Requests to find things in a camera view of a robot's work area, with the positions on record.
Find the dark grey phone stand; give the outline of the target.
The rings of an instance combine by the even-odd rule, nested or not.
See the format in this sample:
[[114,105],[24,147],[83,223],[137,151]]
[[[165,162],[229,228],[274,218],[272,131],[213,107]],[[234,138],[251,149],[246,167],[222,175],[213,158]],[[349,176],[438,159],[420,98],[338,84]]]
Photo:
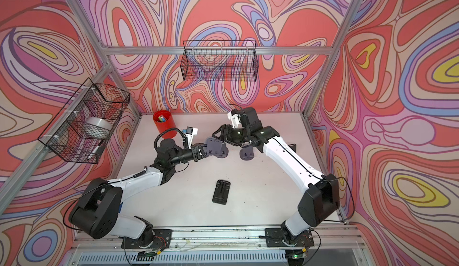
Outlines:
[[289,144],[288,146],[290,147],[291,150],[293,150],[294,152],[296,152],[296,150],[297,150],[296,144]]

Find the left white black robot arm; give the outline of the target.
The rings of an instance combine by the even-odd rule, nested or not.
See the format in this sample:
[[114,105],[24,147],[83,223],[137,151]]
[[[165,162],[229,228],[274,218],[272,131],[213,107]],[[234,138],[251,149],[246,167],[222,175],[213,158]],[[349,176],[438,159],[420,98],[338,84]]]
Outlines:
[[68,221],[93,239],[117,236],[124,239],[125,246],[151,248],[158,238],[153,225],[138,216],[121,214],[122,204],[147,189],[170,181],[177,165],[206,158],[204,145],[192,142],[197,133],[198,130],[192,127],[180,130],[182,147],[173,139],[158,135],[154,140],[157,156],[152,165],[121,179],[94,179],[70,211]]

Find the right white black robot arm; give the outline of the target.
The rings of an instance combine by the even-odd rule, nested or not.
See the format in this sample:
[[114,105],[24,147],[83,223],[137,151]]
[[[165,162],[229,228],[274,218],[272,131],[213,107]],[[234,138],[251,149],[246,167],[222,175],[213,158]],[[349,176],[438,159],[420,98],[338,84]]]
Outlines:
[[233,146],[250,145],[271,158],[295,182],[302,198],[297,211],[280,226],[280,238],[292,245],[305,231],[325,221],[339,208],[339,183],[334,175],[324,175],[303,160],[271,126],[263,126],[252,107],[233,109],[227,114],[230,124],[212,133]]

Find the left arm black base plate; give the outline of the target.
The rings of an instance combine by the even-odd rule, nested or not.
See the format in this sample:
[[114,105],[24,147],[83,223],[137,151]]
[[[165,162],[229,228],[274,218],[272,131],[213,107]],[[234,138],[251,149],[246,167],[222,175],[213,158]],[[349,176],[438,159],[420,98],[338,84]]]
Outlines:
[[147,230],[138,239],[123,238],[121,248],[165,250],[170,247],[172,232],[171,229]]

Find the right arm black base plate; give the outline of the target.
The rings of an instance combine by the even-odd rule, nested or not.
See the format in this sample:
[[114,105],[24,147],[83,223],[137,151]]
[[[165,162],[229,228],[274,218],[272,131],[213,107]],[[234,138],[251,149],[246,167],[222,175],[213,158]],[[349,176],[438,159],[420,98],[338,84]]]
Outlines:
[[266,228],[264,235],[259,236],[265,240],[269,248],[281,247],[302,247],[310,248],[314,246],[313,235],[310,230],[305,230],[301,234],[294,236],[284,228]]

